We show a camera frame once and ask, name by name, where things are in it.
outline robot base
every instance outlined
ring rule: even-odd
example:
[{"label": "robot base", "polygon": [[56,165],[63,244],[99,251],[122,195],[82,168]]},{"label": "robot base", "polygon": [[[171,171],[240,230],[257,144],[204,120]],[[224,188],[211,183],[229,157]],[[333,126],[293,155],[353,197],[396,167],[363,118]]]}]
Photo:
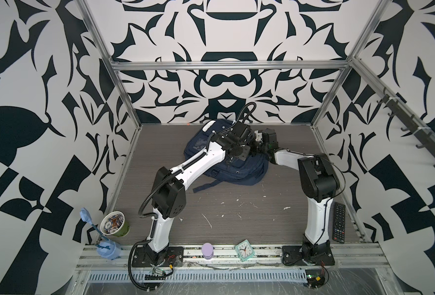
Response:
[{"label": "robot base", "polygon": [[335,265],[335,260],[332,255],[332,251],[330,248],[318,256],[310,256],[303,254],[303,246],[283,246],[283,262],[284,264],[293,264],[298,266],[306,266],[306,265],[321,265],[321,262],[324,262],[324,265],[331,266]]},{"label": "robot base", "polygon": [[132,267],[168,266],[169,264],[172,264],[174,267],[180,267],[183,265],[183,247],[165,248],[163,258],[156,262],[148,255],[147,246],[148,245],[145,245],[144,247],[137,247],[135,249],[134,258],[131,263]]}]

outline gray wooden floor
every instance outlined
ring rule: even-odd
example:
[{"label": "gray wooden floor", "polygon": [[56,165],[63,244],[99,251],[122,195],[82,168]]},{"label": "gray wooden floor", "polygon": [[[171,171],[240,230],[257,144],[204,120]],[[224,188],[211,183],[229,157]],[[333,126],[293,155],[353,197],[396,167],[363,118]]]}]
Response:
[{"label": "gray wooden floor", "polygon": [[[133,244],[148,236],[151,220],[138,218],[137,211],[152,189],[157,170],[184,162],[185,145],[199,128],[186,125],[143,127],[115,208],[124,213],[131,231],[116,239],[117,242]],[[252,129],[265,128],[276,131],[280,147],[319,152],[309,126],[253,126]],[[202,175],[190,188],[212,181]],[[306,229],[308,201],[301,189],[298,171],[285,166],[270,164],[263,180],[254,186],[221,183],[198,193],[189,189],[186,200],[185,209],[173,221],[171,244],[237,244],[245,239],[253,244],[300,243]],[[150,204],[144,212],[152,211]],[[331,236],[332,216],[329,220]],[[348,216],[345,241],[359,241]]]}]

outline metal grate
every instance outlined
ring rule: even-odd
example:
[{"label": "metal grate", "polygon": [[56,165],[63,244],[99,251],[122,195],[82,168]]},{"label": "metal grate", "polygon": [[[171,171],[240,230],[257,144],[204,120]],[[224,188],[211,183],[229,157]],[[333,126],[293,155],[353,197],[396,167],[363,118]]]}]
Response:
[{"label": "metal grate", "polygon": [[[143,282],[149,270],[133,271],[134,279]],[[124,283],[129,281],[125,270],[91,271],[89,283]],[[163,282],[163,280],[147,280],[147,282]],[[238,269],[238,270],[175,270],[174,274],[166,278],[168,283],[222,283],[222,282],[294,282],[307,283],[304,269]]]}]

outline clear plastic sheet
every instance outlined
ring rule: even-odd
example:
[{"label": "clear plastic sheet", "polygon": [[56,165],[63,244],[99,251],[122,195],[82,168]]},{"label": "clear plastic sheet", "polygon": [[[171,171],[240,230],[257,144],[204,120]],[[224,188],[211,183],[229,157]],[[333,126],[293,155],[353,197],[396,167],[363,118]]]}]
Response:
[{"label": "clear plastic sheet", "polygon": [[168,283],[155,291],[141,291],[127,283],[87,282],[84,295],[378,295],[384,294],[376,270],[373,268],[329,269],[329,281],[317,290],[301,283],[235,282],[235,283]]}]

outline green paper cup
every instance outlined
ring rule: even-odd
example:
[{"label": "green paper cup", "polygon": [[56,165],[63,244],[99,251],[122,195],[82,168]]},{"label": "green paper cup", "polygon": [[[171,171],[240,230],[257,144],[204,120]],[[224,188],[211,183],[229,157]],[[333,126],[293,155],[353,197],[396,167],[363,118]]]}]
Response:
[{"label": "green paper cup", "polygon": [[[122,216],[122,218],[124,218],[124,221],[122,222],[122,224],[114,232],[106,230],[106,228],[110,228],[111,226],[114,227],[114,225],[111,225],[111,223],[114,223],[114,221],[117,219],[118,216]],[[129,225],[128,221],[126,220],[126,218],[122,212],[114,211],[114,212],[109,213],[108,215],[106,215],[103,218],[103,221],[101,221],[101,225],[100,225],[99,229],[101,230],[101,232],[105,236],[121,237],[121,236],[125,236],[126,234],[129,233],[131,226]]]}]

